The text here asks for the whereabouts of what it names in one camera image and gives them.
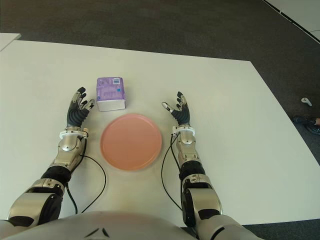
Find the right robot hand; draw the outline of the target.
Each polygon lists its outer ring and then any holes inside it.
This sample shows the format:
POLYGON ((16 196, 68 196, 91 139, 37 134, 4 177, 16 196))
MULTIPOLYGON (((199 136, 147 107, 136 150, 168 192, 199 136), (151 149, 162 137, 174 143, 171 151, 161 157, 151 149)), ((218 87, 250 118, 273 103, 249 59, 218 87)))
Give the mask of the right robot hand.
POLYGON ((172 117, 177 121, 178 125, 188 125, 190 126, 190 110, 188 107, 188 102, 183 95, 182 92, 177 92, 177 109, 173 108, 171 105, 169 105, 167 102, 163 101, 161 105, 165 110, 167 110, 172 117))

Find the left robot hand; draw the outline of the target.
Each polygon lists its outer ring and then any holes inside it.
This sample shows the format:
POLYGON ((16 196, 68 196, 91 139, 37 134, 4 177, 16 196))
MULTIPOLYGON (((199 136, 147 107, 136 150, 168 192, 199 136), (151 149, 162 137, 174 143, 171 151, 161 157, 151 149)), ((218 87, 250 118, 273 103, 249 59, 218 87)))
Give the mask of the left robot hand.
POLYGON ((66 126, 67 127, 78 127, 80 128, 90 113, 90 110, 95 105, 95 100, 90 99, 89 101, 84 100, 86 97, 86 89, 80 87, 73 95, 67 115, 66 115, 66 126))

